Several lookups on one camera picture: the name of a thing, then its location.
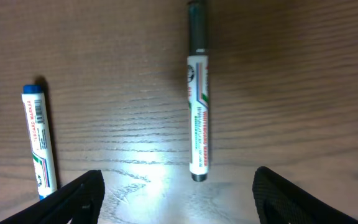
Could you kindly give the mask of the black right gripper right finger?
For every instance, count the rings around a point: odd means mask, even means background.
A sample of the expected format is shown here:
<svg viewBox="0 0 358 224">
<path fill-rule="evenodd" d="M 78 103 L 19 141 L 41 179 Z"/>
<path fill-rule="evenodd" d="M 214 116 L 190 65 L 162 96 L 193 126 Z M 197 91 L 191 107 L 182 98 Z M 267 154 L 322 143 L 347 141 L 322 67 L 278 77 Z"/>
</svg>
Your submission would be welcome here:
<svg viewBox="0 0 358 224">
<path fill-rule="evenodd" d="M 255 172 L 252 193 L 262 224 L 358 223 L 265 166 Z"/>
</svg>

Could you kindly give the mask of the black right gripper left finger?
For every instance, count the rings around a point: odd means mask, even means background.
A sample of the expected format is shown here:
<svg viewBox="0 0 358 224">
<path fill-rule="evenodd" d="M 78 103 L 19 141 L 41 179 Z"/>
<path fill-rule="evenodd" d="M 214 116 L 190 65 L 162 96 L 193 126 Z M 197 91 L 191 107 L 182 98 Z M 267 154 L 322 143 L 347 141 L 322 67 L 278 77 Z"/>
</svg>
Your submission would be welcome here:
<svg viewBox="0 0 358 224">
<path fill-rule="evenodd" d="M 89 170 L 48 197 L 14 214 L 3 223 L 97 223 L 105 184 L 100 170 Z"/>
</svg>

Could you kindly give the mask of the blue whiteboard marker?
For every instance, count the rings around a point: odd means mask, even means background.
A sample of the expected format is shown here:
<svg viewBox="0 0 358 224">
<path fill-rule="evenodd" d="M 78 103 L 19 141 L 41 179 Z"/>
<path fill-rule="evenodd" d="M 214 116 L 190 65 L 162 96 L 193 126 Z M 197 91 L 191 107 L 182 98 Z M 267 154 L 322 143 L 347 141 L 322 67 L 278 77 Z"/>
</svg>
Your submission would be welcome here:
<svg viewBox="0 0 358 224">
<path fill-rule="evenodd" d="M 32 160 L 39 198 L 58 189 L 44 90 L 40 85 L 24 85 L 22 92 Z"/>
</svg>

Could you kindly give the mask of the black whiteboard marker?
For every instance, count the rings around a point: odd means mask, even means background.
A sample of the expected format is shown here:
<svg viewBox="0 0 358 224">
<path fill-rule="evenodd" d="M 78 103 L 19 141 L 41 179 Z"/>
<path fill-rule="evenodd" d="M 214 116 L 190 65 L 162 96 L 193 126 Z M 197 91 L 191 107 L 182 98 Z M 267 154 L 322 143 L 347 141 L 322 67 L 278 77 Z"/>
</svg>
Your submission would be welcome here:
<svg viewBox="0 0 358 224">
<path fill-rule="evenodd" d="M 206 2 L 188 3 L 188 104 L 190 112 L 190 173 L 195 182 L 209 171 L 209 88 Z"/>
</svg>

